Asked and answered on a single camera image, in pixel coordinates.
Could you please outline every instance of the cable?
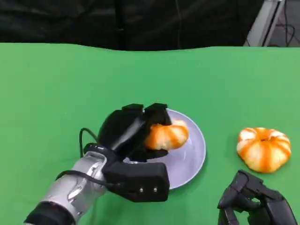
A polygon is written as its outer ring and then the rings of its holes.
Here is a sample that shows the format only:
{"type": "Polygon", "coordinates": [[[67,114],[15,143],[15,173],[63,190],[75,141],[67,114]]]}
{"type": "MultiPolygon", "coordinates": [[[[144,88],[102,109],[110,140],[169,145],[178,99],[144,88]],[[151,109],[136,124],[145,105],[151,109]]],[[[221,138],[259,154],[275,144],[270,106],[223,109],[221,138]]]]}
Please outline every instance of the cable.
{"type": "Polygon", "coordinates": [[[177,9],[177,14],[178,14],[178,18],[179,18],[179,29],[177,32],[177,48],[178,49],[182,49],[181,48],[181,30],[182,30],[182,17],[181,17],[181,12],[180,12],[180,7],[179,7],[179,2],[178,0],[175,0],[176,3],[176,9],[177,9]]]}
{"type": "Polygon", "coordinates": [[[249,43],[249,41],[248,41],[248,38],[246,38],[246,42],[247,42],[248,46],[250,47],[250,43],[249,43]]]}
{"type": "Polygon", "coordinates": [[[287,41],[287,32],[288,32],[287,25],[288,25],[288,21],[287,21],[286,9],[287,9],[287,0],[285,0],[283,12],[284,12],[284,15],[285,15],[285,46],[288,47],[289,46],[288,41],[287,41]]]}
{"type": "Polygon", "coordinates": [[[290,24],[277,24],[276,26],[277,27],[284,27],[284,28],[287,26],[287,27],[292,28],[292,32],[291,33],[289,32],[289,30],[286,32],[286,33],[288,33],[288,34],[291,35],[290,39],[286,43],[286,47],[290,46],[290,43],[292,42],[293,38],[295,40],[297,40],[298,43],[300,42],[300,40],[295,36],[296,29],[295,29],[295,27],[293,25],[290,25],[290,24]]]}
{"type": "Polygon", "coordinates": [[[83,132],[86,131],[88,132],[96,142],[98,142],[97,136],[88,128],[81,128],[79,132],[79,147],[80,147],[80,158],[83,157],[83,132]]]}
{"type": "Polygon", "coordinates": [[[103,186],[105,186],[107,188],[109,188],[109,187],[119,188],[122,185],[121,183],[115,183],[115,184],[113,184],[113,183],[107,183],[107,182],[105,182],[103,180],[97,180],[97,179],[95,179],[95,178],[87,175],[86,173],[83,173],[83,172],[80,172],[80,171],[76,171],[76,170],[66,170],[66,171],[63,171],[63,172],[61,172],[56,177],[55,180],[58,180],[59,178],[61,178],[64,175],[76,175],[76,176],[79,176],[79,177],[83,177],[83,178],[85,178],[85,179],[87,179],[87,180],[89,180],[89,181],[91,181],[93,183],[96,183],[96,184],[99,184],[99,185],[103,185],[103,186]]]}

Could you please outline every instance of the white plate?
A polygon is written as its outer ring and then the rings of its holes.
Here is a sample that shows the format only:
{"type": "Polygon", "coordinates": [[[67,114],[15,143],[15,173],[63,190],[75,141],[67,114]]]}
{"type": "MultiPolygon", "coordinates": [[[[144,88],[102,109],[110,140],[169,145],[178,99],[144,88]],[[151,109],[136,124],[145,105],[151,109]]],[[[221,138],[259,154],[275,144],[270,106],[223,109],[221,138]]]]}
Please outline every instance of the white plate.
{"type": "Polygon", "coordinates": [[[186,115],[167,109],[172,120],[183,120],[189,129],[188,141],[179,149],[169,151],[169,154],[148,160],[148,163],[164,163],[168,170],[170,189],[178,188],[192,180],[200,171],[206,154],[205,140],[199,127],[186,115]]]}

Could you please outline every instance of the plate rim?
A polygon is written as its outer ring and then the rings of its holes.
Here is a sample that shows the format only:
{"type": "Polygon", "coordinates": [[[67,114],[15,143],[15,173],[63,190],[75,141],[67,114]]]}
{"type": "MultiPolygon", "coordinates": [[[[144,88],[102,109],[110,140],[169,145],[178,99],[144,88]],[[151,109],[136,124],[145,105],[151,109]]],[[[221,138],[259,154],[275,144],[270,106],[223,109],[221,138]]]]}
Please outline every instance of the plate rim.
{"type": "Polygon", "coordinates": [[[198,131],[199,131],[199,133],[200,133],[200,135],[201,135],[201,137],[202,137],[202,139],[203,139],[203,144],[204,144],[204,156],[203,156],[203,160],[202,160],[201,163],[199,164],[199,168],[198,168],[198,169],[196,170],[196,172],[191,176],[191,178],[187,179],[187,180],[186,180],[185,182],[183,182],[182,184],[177,185],[177,186],[170,187],[170,190],[173,190],[173,189],[180,188],[180,187],[186,185],[187,183],[189,183],[189,182],[190,182],[190,181],[191,181],[191,180],[192,180],[192,179],[200,172],[200,170],[201,170],[201,168],[203,167],[203,164],[204,164],[204,162],[205,162],[205,159],[206,159],[206,141],[205,141],[205,138],[204,138],[204,135],[203,135],[201,129],[199,128],[199,126],[198,126],[191,118],[189,118],[187,115],[185,115],[185,114],[183,114],[183,113],[181,113],[181,112],[178,112],[178,111],[176,111],[176,110],[173,110],[173,109],[167,108],[167,111],[172,111],[172,112],[174,112],[174,113],[178,113],[178,114],[180,114],[180,115],[186,117],[187,119],[189,119],[192,123],[194,123],[194,124],[196,125],[196,127],[197,127],[197,129],[198,129],[198,131]]]}

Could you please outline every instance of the peeled mandarin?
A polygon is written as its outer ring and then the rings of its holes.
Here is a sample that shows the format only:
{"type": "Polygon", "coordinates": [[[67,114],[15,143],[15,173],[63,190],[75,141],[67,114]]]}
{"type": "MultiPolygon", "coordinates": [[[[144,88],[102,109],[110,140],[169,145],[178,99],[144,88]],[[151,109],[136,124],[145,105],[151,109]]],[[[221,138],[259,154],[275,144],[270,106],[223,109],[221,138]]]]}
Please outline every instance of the peeled mandarin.
{"type": "Polygon", "coordinates": [[[172,125],[151,126],[145,145],[151,150],[172,150],[181,147],[188,140],[188,127],[182,120],[173,120],[172,125]]]}
{"type": "Polygon", "coordinates": [[[272,173],[291,156],[289,138],[274,129],[245,128],[240,132],[238,155],[247,166],[260,173],[272,173]]]}

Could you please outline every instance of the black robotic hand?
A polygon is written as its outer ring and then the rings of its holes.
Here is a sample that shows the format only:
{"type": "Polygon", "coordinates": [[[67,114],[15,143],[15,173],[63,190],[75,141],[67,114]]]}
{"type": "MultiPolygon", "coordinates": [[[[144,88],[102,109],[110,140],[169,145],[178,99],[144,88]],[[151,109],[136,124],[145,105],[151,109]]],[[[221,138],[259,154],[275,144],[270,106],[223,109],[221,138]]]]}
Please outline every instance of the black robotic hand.
{"type": "Polygon", "coordinates": [[[86,145],[83,153],[96,151],[105,155],[107,163],[102,173],[111,185],[108,189],[133,202],[162,202],[169,194],[169,179],[163,163],[128,164],[123,160],[147,162],[163,157],[166,150],[153,151],[144,142],[153,124],[170,125],[165,104],[131,104],[115,110],[103,123],[95,139],[97,143],[86,145]]]}
{"type": "Polygon", "coordinates": [[[239,170],[218,204],[218,225],[239,225],[234,214],[249,213],[250,225],[297,225],[287,200],[263,185],[263,180],[239,170]]]}
{"type": "Polygon", "coordinates": [[[131,104],[115,110],[103,123],[98,142],[116,152],[123,160],[146,162],[168,154],[166,150],[153,151],[144,146],[153,124],[170,125],[167,105],[155,103],[143,110],[143,105],[131,104]]]}

